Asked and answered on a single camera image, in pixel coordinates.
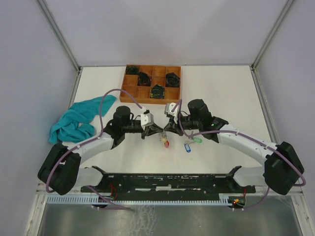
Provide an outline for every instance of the purple cable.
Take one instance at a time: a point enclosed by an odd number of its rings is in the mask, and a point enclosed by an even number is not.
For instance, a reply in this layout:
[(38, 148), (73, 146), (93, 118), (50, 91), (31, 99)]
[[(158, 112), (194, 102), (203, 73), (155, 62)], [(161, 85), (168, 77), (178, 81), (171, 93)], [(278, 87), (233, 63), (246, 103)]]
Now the purple cable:
[(114, 205), (114, 206), (116, 206), (116, 207), (114, 207), (114, 208), (108, 208), (107, 210), (128, 210), (128, 209), (130, 209), (130, 208), (128, 208), (128, 207), (125, 207), (125, 206), (121, 206), (121, 205), (117, 205), (117, 204), (115, 204), (115, 203), (113, 203), (113, 202), (111, 202), (110, 200), (108, 200), (108, 199), (106, 199), (105, 197), (103, 197), (102, 195), (100, 195), (100, 193), (98, 193), (92, 186), (87, 186), (90, 190), (92, 190), (93, 192), (95, 192), (100, 198), (102, 198), (105, 202), (107, 202), (107, 203), (109, 203), (109, 204), (111, 204), (111, 205)]
[[(175, 110), (175, 108), (177, 106), (179, 106), (179, 112), (178, 112), (178, 115), (179, 115), (180, 112), (181, 112), (181, 108), (182, 108), (182, 100), (181, 99), (176, 103), (176, 105), (173, 108), (172, 112)], [(180, 118), (178, 119), (178, 123), (179, 123), (179, 126), (180, 126), (183, 134), (185, 134), (189, 138), (192, 138), (192, 137), (200, 135), (200, 134), (231, 133), (231, 134), (235, 134), (235, 135), (240, 135), (240, 136), (242, 136), (242, 137), (244, 137), (244, 138), (246, 138), (246, 139), (248, 139), (248, 140), (250, 140), (250, 141), (252, 141), (254, 143), (257, 143), (257, 144), (263, 146), (264, 148), (267, 148), (268, 150), (272, 151), (276, 155), (278, 155), (283, 161), (285, 161), (298, 174), (298, 176), (301, 178), (303, 183), (298, 183), (298, 184), (295, 184), (294, 186), (301, 187), (301, 186), (304, 186), (306, 184), (306, 180), (303, 177), (303, 175), (300, 173), (300, 171), (288, 159), (286, 159), (285, 156), (283, 156), (280, 152), (278, 152), (277, 150), (273, 149), (272, 147), (268, 147), (266, 144), (262, 143), (259, 140), (256, 140), (256, 139), (254, 139), (254, 138), (252, 138), (252, 137), (250, 137), (250, 136), (248, 136), (246, 134), (243, 134), (243, 133), (237, 133), (236, 131), (233, 131), (233, 130), (213, 130), (213, 131), (204, 131), (204, 132), (198, 132), (198, 133), (195, 133), (195, 134), (192, 134), (192, 135), (188, 135), (185, 132), (183, 126), (182, 126)], [(249, 206), (247, 208), (244, 208), (244, 209), (251, 209), (251, 208), (254, 208), (254, 207), (257, 207), (257, 206), (261, 205), (266, 200), (266, 198), (268, 196), (268, 193), (269, 193), (269, 190), (270, 190), (270, 187), (268, 187), (266, 194), (263, 196), (263, 198), (258, 203), (254, 204), (252, 206)]]
[(252, 208), (255, 208), (255, 207), (260, 206), (260, 205), (263, 204), (264, 201), (267, 199), (269, 190), (270, 190), (270, 187), (267, 188), (267, 191), (266, 191), (265, 195), (262, 197), (262, 199), (261, 199), (258, 203), (254, 204), (254, 205), (252, 205), (252, 206), (248, 206), (248, 207), (246, 207), (246, 208), (234, 208), (234, 210), (245, 210), (245, 209), (246, 209), (246, 210), (249, 210), (249, 209), (252, 209)]
[[(178, 101), (178, 104), (179, 104), (179, 113), (181, 111), (181, 107), (182, 107), (182, 100), (180, 99)], [(277, 150), (273, 149), (272, 147), (268, 147), (266, 144), (262, 143), (261, 141), (257, 140), (257, 139), (254, 139), (246, 134), (243, 134), (243, 133), (237, 133), (236, 131), (233, 131), (233, 130), (212, 130), (212, 131), (203, 131), (203, 132), (198, 132), (198, 133), (195, 133), (195, 134), (192, 134), (192, 135), (188, 135), (183, 126), (182, 126), (182, 123), (181, 123), (181, 120), (178, 119), (179, 121), (179, 126), (182, 130), (182, 132), (189, 138), (191, 137), (194, 137), (196, 135), (200, 135), (200, 134), (214, 134), (214, 133), (230, 133), (230, 134), (235, 134), (235, 135), (240, 135), (254, 143), (257, 143), (261, 146), (263, 146), (264, 148), (267, 148), (268, 150), (272, 151), (273, 153), (275, 153), (276, 155), (278, 155), (283, 161), (285, 161), (297, 174), (298, 176), (301, 178), (301, 180), (303, 181), (303, 183), (298, 183), (298, 184), (295, 184), (294, 186), (304, 186), (306, 184), (306, 180), (305, 178), (303, 177), (303, 175), (300, 173), (300, 171), (285, 157), (283, 156), (280, 152), (278, 152)]]

